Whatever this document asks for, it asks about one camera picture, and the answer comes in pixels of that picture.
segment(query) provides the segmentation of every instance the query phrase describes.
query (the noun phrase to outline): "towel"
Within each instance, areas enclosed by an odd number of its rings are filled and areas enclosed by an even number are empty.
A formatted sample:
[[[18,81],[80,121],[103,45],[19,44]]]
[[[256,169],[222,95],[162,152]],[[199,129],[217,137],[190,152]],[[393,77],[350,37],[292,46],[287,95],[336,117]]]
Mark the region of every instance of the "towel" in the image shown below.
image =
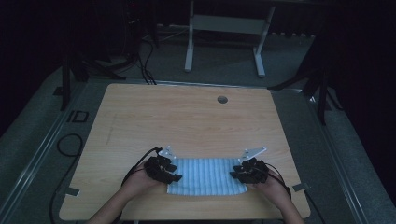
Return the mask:
[[[174,159],[175,173],[183,175],[178,182],[168,185],[168,194],[207,196],[235,195],[248,191],[245,184],[231,177],[238,159]]]

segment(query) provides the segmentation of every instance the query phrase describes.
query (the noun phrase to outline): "wooden tabletop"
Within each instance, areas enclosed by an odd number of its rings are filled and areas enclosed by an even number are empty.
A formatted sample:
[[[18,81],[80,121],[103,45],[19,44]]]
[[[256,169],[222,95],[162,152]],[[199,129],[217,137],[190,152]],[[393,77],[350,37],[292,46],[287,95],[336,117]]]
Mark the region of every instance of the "wooden tabletop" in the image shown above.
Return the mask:
[[[218,102],[225,96],[226,104]],[[171,146],[179,158],[239,158],[245,148],[274,165],[286,184],[300,183],[288,142],[268,90],[226,87],[111,84],[106,90],[60,217],[89,219],[119,188],[126,173],[154,147]],[[303,192],[292,200],[310,214]],[[129,220],[278,218],[258,191],[234,196],[177,196],[166,186],[129,202]]]

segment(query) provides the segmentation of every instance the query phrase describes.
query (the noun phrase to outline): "white stand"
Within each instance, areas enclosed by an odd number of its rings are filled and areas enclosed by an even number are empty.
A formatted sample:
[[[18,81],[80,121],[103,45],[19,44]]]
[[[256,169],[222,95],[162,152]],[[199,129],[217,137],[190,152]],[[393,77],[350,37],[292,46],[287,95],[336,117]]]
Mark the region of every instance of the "white stand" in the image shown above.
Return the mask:
[[[190,0],[189,45],[187,46],[184,70],[186,72],[190,72],[192,69],[192,55],[194,53],[194,43],[192,38],[194,30],[233,32],[261,36],[259,45],[253,48],[253,54],[258,76],[264,77],[265,72],[264,66],[262,65],[262,46],[264,45],[265,37],[267,37],[274,11],[275,7],[271,7],[266,20],[194,15],[194,1]]]

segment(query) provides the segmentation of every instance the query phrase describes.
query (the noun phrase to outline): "person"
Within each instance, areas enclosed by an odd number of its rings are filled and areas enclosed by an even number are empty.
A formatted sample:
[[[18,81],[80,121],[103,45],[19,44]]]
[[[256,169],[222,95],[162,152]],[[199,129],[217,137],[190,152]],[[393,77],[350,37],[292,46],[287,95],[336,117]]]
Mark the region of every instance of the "person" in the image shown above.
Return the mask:
[[[135,196],[143,193],[147,189],[162,184],[161,182],[150,178],[143,168],[144,166],[142,163],[136,168],[136,172],[125,181],[122,187],[90,218],[87,223],[112,223],[112,221],[121,213],[125,205]],[[279,175],[271,170],[270,173],[275,177],[279,177]],[[268,177],[265,183],[253,184],[249,185],[249,187],[261,191],[264,196],[280,210],[285,223],[304,223],[285,188],[283,188],[283,186],[281,186],[272,177]]]

